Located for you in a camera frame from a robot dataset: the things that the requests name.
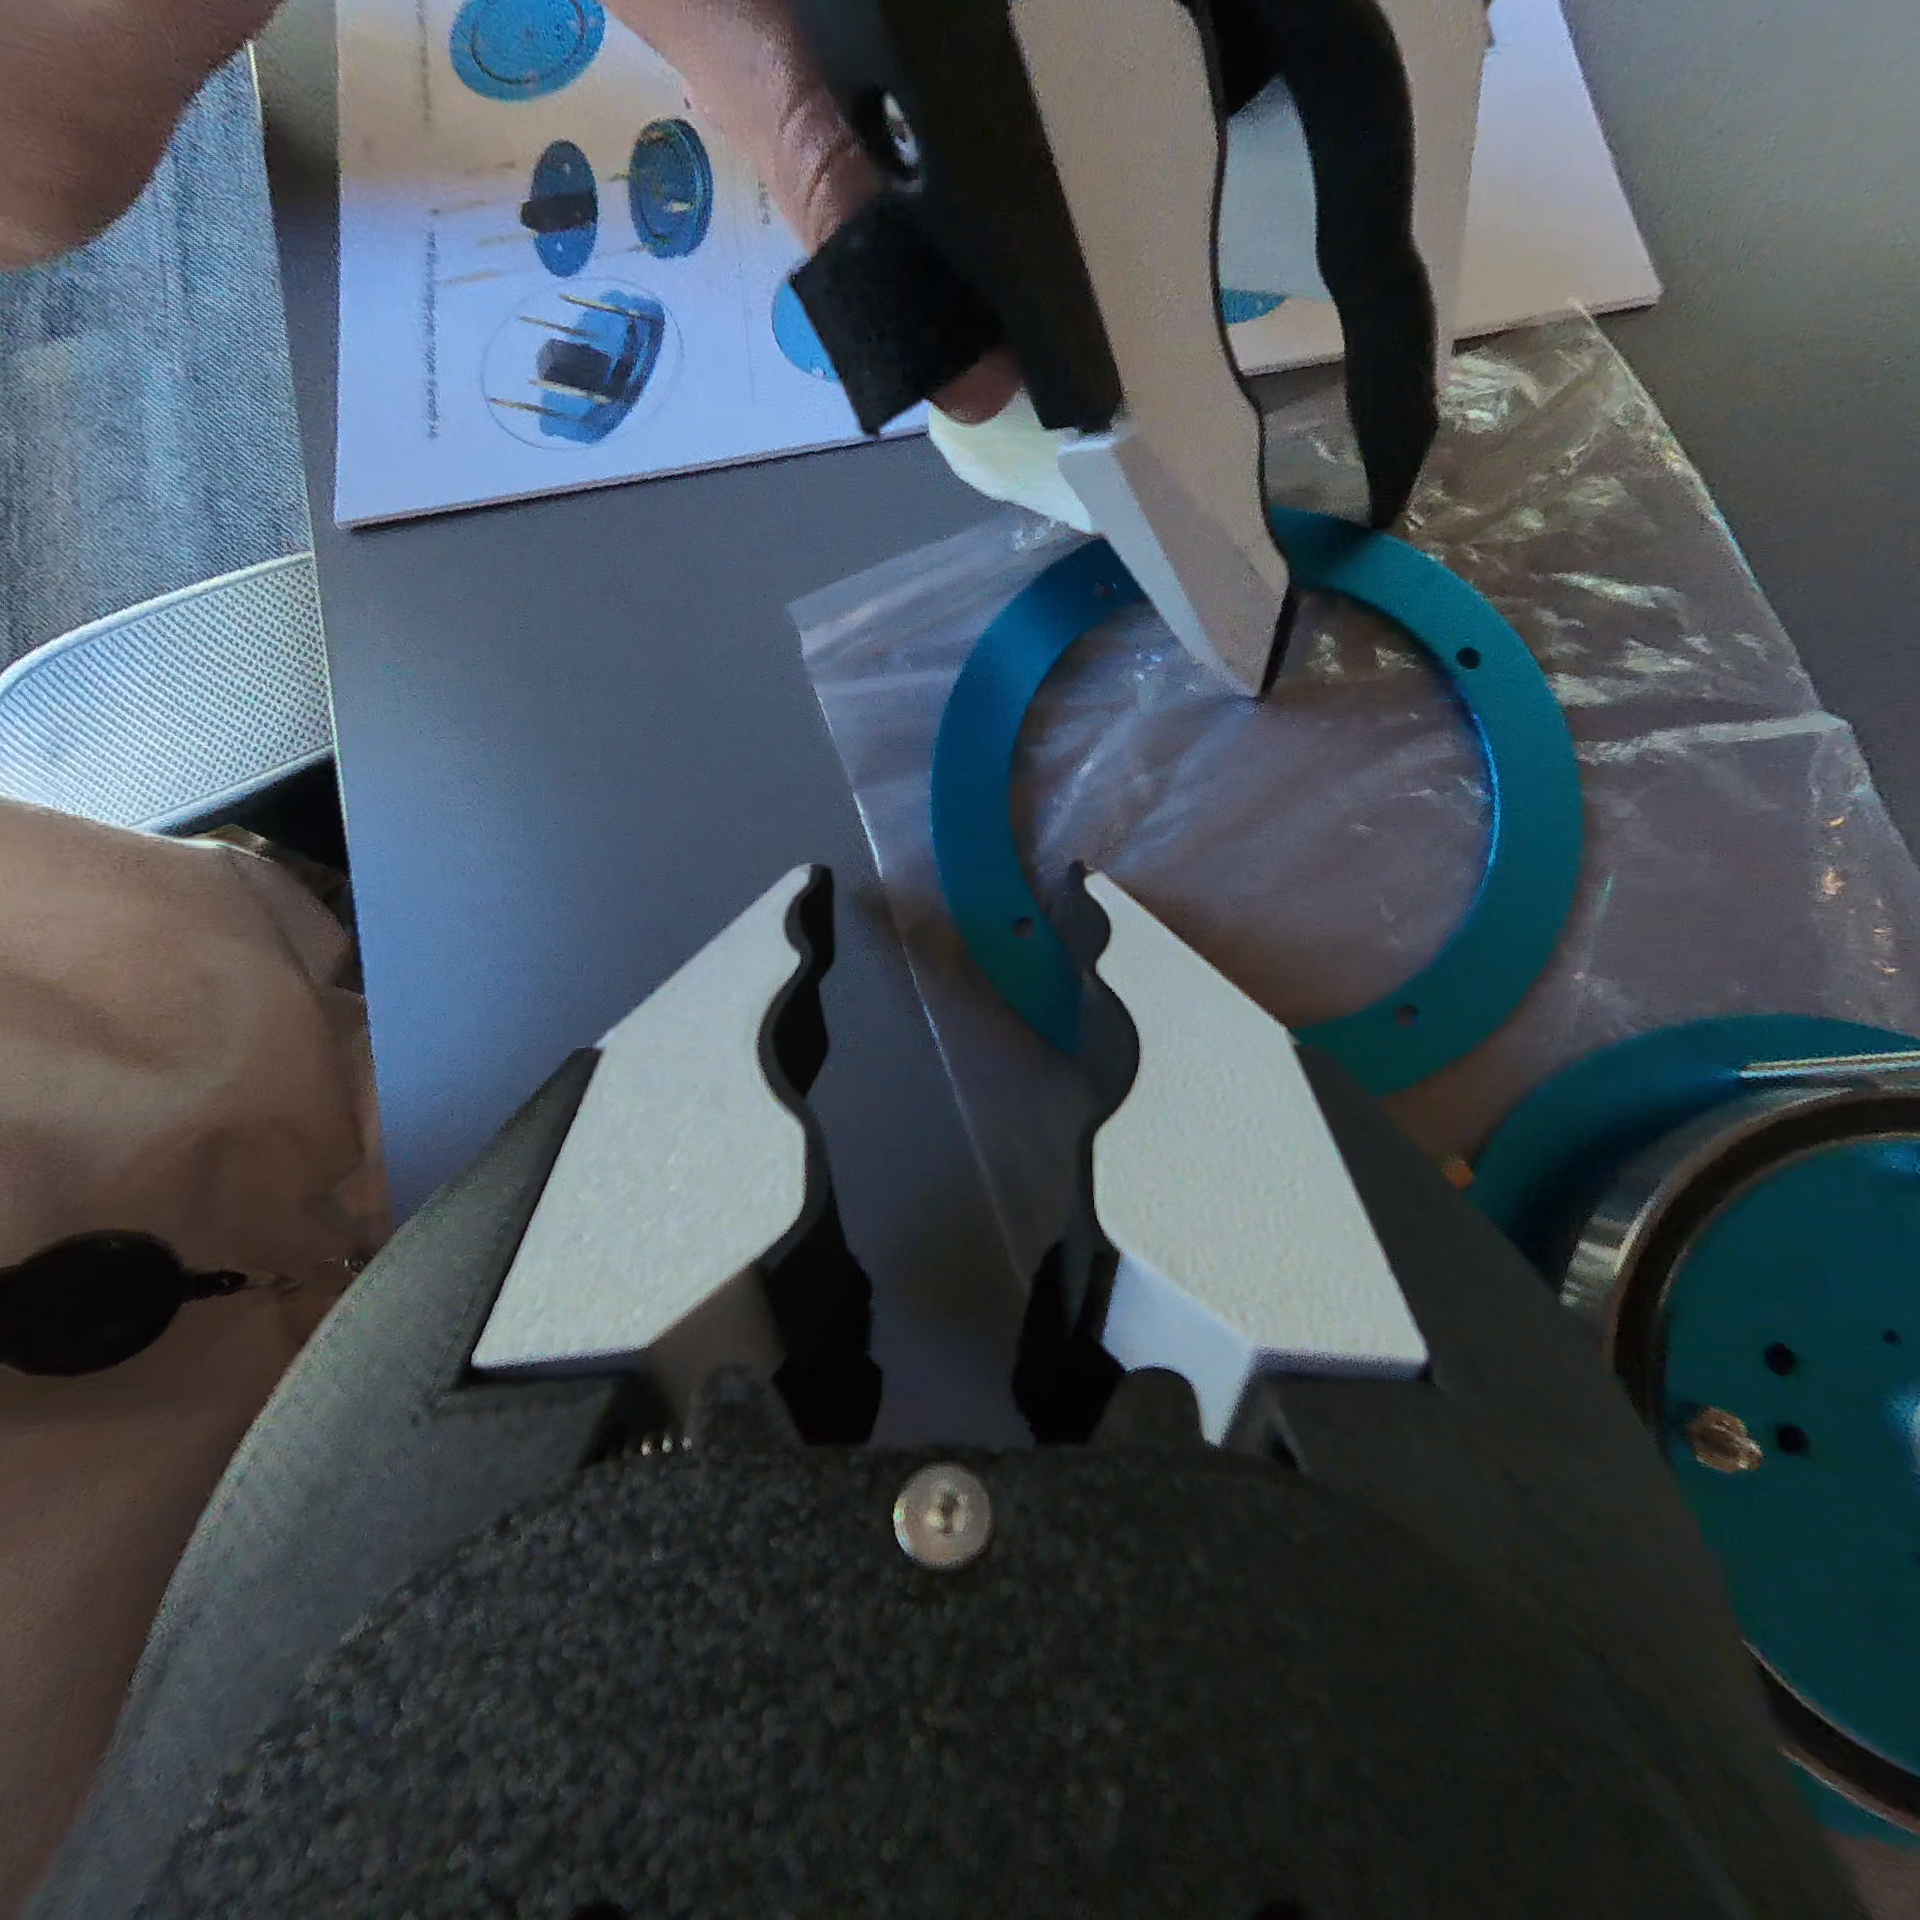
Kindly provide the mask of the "black badge reel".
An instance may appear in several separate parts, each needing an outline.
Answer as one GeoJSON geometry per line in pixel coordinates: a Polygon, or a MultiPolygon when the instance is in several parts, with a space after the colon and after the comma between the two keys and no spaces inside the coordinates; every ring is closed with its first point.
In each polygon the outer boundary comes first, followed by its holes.
{"type": "Polygon", "coordinates": [[[86,1231],[3,1269],[3,1363],[92,1375],[144,1353],[184,1304],[246,1288],[236,1269],[193,1269],[160,1237],[86,1231]]]}

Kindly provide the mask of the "person's left forearm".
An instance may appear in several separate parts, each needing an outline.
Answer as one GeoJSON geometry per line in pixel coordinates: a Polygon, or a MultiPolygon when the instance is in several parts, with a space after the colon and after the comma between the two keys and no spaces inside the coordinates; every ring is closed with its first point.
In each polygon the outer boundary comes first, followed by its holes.
{"type": "Polygon", "coordinates": [[[153,177],[201,86],[278,1],[6,1],[3,265],[60,258],[153,177]]]}

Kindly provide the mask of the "person's left hand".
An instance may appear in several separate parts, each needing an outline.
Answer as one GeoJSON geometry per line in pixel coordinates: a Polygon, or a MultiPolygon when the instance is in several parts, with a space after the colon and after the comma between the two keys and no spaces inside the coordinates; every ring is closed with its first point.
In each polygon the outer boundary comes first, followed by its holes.
{"type": "Polygon", "coordinates": [[[806,255],[880,190],[880,175],[783,1],[610,1],[753,163],[806,255]]]}

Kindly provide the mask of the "white mesh chair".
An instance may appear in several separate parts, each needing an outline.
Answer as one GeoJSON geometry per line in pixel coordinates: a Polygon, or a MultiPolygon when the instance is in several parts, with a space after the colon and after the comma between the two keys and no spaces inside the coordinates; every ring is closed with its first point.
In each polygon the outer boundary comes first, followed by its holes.
{"type": "Polygon", "coordinates": [[[6,799],[102,825],[216,825],[332,752],[306,551],[95,618],[3,677],[6,799]]]}

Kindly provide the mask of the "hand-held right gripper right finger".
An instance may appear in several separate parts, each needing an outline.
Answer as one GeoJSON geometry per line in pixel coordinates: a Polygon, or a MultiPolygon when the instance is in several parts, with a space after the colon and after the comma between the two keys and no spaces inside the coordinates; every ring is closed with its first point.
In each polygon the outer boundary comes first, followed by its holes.
{"type": "Polygon", "coordinates": [[[1015,1357],[1033,1438],[1090,1440],[1140,1371],[1188,1385],[1212,1443],[1268,1375],[1425,1375],[1430,1345],[1286,1023],[1106,873],[1078,867],[1066,914],[1090,1115],[1015,1357]]]}

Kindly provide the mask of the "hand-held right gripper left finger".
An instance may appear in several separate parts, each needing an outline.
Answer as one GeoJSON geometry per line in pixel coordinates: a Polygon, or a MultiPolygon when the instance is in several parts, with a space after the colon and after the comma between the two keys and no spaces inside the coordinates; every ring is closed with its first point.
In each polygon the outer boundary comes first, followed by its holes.
{"type": "Polygon", "coordinates": [[[684,1418],[738,1366],[803,1440],[874,1434],[874,1283],[809,1103],[833,952],[833,873],[800,864],[610,1025],[471,1347],[479,1375],[633,1375],[684,1418]]]}

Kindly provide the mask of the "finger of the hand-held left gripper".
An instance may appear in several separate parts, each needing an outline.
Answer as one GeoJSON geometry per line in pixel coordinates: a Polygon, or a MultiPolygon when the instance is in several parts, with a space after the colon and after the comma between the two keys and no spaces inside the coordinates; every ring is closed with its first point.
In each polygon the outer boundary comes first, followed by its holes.
{"type": "Polygon", "coordinates": [[[1456,336],[1491,53],[1482,1],[1316,5],[1302,115],[1368,522],[1404,514],[1456,336]]]}
{"type": "Polygon", "coordinates": [[[1175,1],[1015,1],[1010,22],[1120,381],[1116,417],[1066,440],[1059,471],[1185,649],[1257,696],[1289,566],[1216,305],[1210,26],[1175,1]]]}

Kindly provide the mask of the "clear plastic bag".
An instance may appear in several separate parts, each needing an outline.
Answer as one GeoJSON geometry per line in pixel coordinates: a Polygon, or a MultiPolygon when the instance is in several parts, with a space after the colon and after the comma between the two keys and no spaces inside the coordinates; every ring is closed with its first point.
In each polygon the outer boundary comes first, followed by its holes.
{"type": "MultiPolygon", "coordinates": [[[[1570,925],[1523,1008],[1387,1109],[1472,1159],[1553,1072],[1655,1025],[1806,1014],[1915,1033],[1915,864],[1636,370],[1591,317],[1456,354],[1401,534],[1478,584],[1561,703],[1586,806],[1570,925]]],[[[980,1303],[1015,1337],[1059,1237],[1086,1085],[992,990],[930,845],[951,686],[992,616],[1082,545],[1002,510],[792,602],[876,880],[839,914],[887,928],[966,1127],[980,1303]]],[[[1274,1017],[1345,1017],[1422,968],[1484,862],[1468,718],[1376,615],[1303,605],[1271,694],[1219,689],[1153,608],[1079,639],[1018,755],[1015,830],[1054,904],[1113,875],[1274,1017]]]]}

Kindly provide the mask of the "blue turntable bearing assembly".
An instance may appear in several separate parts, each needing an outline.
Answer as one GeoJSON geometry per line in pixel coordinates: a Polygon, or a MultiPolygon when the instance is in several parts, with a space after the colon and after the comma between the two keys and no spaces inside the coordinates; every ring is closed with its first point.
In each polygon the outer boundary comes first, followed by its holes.
{"type": "Polygon", "coordinates": [[[1915,1074],[1752,1082],[1628,1153],[1561,1301],[1734,1602],[1793,1760],[1915,1833],[1915,1074]]]}

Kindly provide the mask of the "assembly guide sheet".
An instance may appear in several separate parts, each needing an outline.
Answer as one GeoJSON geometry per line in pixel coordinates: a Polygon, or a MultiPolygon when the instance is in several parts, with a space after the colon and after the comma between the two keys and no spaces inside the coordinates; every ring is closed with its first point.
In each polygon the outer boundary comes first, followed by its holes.
{"type": "MultiPolygon", "coordinates": [[[[1663,283],[1560,5],[1491,5],[1456,336],[1663,283]]],[[[800,247],[682,77],[593,1],[339,5],[335,518],[403,520],[858,443],[800,247]]],[[[1233,133],[1240,370],[1338,358],[1286,95],[1233,133]]]]}

